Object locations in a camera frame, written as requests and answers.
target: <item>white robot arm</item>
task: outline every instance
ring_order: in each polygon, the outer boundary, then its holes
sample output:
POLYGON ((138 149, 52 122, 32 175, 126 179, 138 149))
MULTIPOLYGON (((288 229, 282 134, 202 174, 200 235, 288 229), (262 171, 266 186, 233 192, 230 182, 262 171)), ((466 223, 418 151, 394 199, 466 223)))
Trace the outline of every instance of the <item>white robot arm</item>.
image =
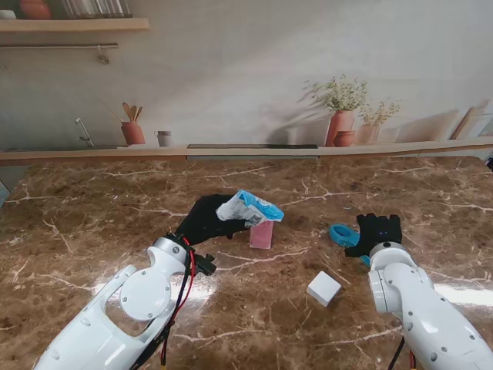
POLYGON ((400 318, 404 340, 426 370, 493 368, 493 353, 485 340, 434 290, 404 247, 380 243, 370 257, 368 279, 377 311, 400 318))
MULTIPOLYGON (((188 252, 170 238, 160 237, 147 253, 151 266, 139 271, 134 266, 120 270, 53 340, 36 370, 123 370, 141 365, 137 360, 175 311, 169 279, 185 272, 188 252), (124 312, 138 321, 150 320, 136 337, 123 332, 105 313, 106 301, 120 288, 124 312)), ((196 257, 201 272, 214 272, 211 257, 196 257)))

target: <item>wall hook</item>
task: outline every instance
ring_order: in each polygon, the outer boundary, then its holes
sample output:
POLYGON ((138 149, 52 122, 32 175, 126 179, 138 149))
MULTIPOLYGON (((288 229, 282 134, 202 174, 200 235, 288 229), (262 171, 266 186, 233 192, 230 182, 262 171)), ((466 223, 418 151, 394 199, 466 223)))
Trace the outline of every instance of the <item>wall hook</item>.
POLYGON ((105 55, 105 53, 102 51, 101 49, 101 46, 98 45, 98 51, 99 51, 99 55, 98 55, 98 62, 100 62, 101 64, 104 64, 104 65, 107 65, 109 64, 109 58, 105 55))

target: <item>white cube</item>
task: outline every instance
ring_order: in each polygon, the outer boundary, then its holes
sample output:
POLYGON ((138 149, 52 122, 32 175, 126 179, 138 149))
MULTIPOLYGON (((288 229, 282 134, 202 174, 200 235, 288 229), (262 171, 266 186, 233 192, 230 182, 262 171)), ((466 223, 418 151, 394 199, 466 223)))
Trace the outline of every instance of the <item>white cube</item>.
POLYGON ((326 307, 339 289, 340 284, 321 271, 308 285, 307 293, 326 307))

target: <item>pink sponge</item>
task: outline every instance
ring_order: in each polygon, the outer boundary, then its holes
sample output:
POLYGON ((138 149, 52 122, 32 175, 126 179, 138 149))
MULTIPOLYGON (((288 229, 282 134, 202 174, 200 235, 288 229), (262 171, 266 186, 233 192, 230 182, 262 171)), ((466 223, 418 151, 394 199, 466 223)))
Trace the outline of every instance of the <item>pink sponge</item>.
POLYGON ((258 249, 270 249, 272 246, 273 221, 265 221, 250 228, 250 246, 258 249))

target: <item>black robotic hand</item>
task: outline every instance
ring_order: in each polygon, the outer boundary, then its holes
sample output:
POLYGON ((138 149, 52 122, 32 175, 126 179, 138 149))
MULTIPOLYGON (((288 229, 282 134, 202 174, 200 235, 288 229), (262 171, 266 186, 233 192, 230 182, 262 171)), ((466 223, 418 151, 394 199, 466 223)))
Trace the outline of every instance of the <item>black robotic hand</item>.
POLYGON ((360 214, 356 217, 360 225, 360 241, 355 247, 346 248, 347 257, 369 256, 373 247, 385 241, 402 243, 401 219, 396 214, 377 217, 375 214, 360 214))
POLYGON ((221 221, 216 215, 216 209, 231 197, 233 195, 213 194, 199 198, 176 229, 176 236, 179 239, 185 237, 190 245, 195 245, 211 237, 231 239, 234 233, 247 230, 245 220, 221 221))

